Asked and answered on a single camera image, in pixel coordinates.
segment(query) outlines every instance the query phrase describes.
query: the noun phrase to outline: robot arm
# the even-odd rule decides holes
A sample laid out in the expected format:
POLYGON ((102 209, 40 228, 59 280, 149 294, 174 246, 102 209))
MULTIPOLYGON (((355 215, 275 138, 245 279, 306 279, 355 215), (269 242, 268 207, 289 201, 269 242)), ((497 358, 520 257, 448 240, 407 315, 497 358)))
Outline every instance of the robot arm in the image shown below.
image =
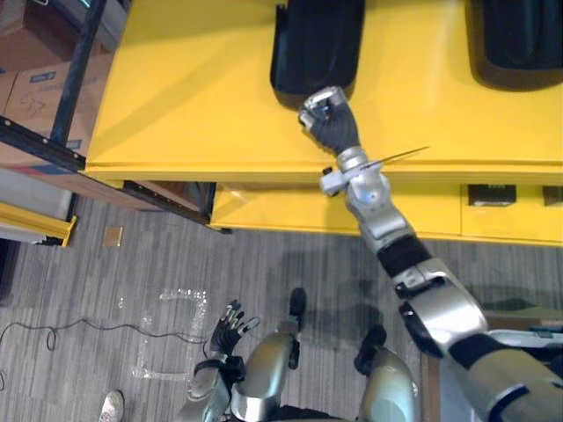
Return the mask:
POLYGON ((485 421, 555 421, 563 412, 563 380, 527 353, 490 338, 475 299, 391 201, 381 162, 370 162, 341 88, 309 97, 299 120, 337 155, 338 170, 325 169, 320 185, 346 192, 348 210, 362 237, 389 274, 413 341, 424 353, 447 359, 470 403, 485 421))
POLYGON ((257 317, 243 321, 241 308, 238 301, 227 305, 209 341, 211 354, 195 367, 187 401, 175 422, 217 422, 229 409, 232 385, 245 372, 242 359, 232 352, 238 341, 260 323, 257 317))

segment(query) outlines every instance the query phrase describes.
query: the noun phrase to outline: yellow table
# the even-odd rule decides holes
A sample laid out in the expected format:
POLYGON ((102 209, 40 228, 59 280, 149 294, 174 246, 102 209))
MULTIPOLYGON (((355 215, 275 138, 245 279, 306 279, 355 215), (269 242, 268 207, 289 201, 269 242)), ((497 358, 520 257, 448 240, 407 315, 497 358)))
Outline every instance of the yellow table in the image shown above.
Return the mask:
MULTIPOLYGON (((516 203, 473 207, 464 186, 392 186, 393 201, 418 235, 430 239, 563 246, 563 207, 544 205, 541 188, 518 186, 516 203)), ((358 235, 344 198, 318 189, 239 190, 216 195, 212 227, 358 235)))
MULTIPOLYGON (((279 0, 135 0, 86 173, 317 183, 333 157, 269 83, 279 0)), ((563 88, 498 91, 468 59, 464 2, 368 1, 351 100, 370 157, 429 145, 391 181, 561 185, 563 88)))

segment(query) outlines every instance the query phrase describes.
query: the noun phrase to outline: gray carpet floor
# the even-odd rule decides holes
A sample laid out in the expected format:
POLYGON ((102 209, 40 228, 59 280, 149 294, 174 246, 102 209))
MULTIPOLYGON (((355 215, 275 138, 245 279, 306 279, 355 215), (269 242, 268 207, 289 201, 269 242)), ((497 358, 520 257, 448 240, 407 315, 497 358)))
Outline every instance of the gray carpet floor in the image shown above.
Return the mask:
MULTIPOLYGON (((77 215, 68 248, 21 248, 0 306, 2 326, 89 317, 205 338, 225 303, 238 298, 248 314, 262 317, 238 348, 247 356, 285 316, 291 288, 302 286, 309 310, 300 368, 289 374, 285 404, 354 418, 365 380, 352 360, 375 322, 384 323, 388 346, 420 379, 420 356, 398 317, 391 283, 359 238, 242 230, 226 236, 175 215, 90 200, 78 202, 77 215), (121 247, 102 245, 106 226, 123 227, 121 247)), ((428 247, 482 302, 517 298, 563 306, 561 250, 453 242, 428 247)), ((124 421, 171 421, 184 403, 187 381, 142 378, 142 370, 134 371, 139 352, 144 369, 167 374, 189 373, 201 358, 200 346, 146 340, 131 330, 77 326, 58 333, 54 352, 46 349, 46 338, 45 331, 14 328, 0 345, 0 420, 96 421, 105 392, 121 389, 124 421)))

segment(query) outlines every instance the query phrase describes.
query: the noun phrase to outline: white sneaker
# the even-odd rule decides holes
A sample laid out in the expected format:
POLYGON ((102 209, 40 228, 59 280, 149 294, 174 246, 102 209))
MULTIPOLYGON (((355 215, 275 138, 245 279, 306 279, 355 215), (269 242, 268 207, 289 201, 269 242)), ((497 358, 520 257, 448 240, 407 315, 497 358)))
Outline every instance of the white sneaker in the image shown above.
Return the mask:
POLYGON ((121 392, 117 389, 110 391, 107 393, 106 400, 104 400, 99 422, 120 422, 123 418, 124 407, 125 401, 121 392))

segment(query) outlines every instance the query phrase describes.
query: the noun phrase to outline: black cable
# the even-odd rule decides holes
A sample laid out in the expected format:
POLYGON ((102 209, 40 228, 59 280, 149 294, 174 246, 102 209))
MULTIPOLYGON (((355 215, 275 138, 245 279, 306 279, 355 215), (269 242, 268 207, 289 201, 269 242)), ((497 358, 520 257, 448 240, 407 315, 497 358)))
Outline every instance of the black cable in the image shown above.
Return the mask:
MULTIPOLYGON (((61 326, 58 326, 58 327, 55 327, 55 326, 52 326, 52 325, 33 326, 33 325, 23 324, 23 323, 20 323, 20 322, 10 323, 10 324, 8 324, 4 327, 4 329, 2 330, 2 333, 0 334, 0 346, 2 345, 2 342, 4 341, 4 336, 5 336, 6 332, 11 327, 20 327, 20 328, 23 328, 23 329, 26 329, 26 330, 29 330, 29 331, 48 330, 46 346, 47 346, 47 350, 49 350, 50 352, 53 352, 55 350, 55 347, 56 347, 56 333, 58 331, 61 331, 61 330, 68 330, 69 328, 72 328, 72 327, 79 325, 79 324, 86 324, 89 327, 91 327, 95 330, 98 330, 98 331, 113 331, 113 330, 119 330, 121 328, 129 328, 131 330, 137 331, 139 334, 141 334, 145 337, 150 337, 150 338, 175 337, 178 340, 183 341, 184 343, 188 343, 189 345, 202 345, 203 347, 205 347, 205 344, 207 343, 207 340, 191 340, 190 338, 186 338, 186 337, 184 337, 184 336, 186 336, 186 334, 183 333, 183 332, 166 332, 166 333, 163 333, 163 334, 155 334, 155 333, 152 333, 152 332, 145 331, 141 327, 138 327, 137 325, 133 325, 133 324, 118 324, 118 325, 113 325, 113 326, 109 326, 109 327, 104 327, 102 325, 98 325, 98 324, 93 323, 88 318, 80 318, 80 319, 76 320, 74 323, 61 325, 61 326)), ((4 391, 4 387, 5 387, 4 374, 2 373, 2 371, 0 371, 0 391, 4 391)))

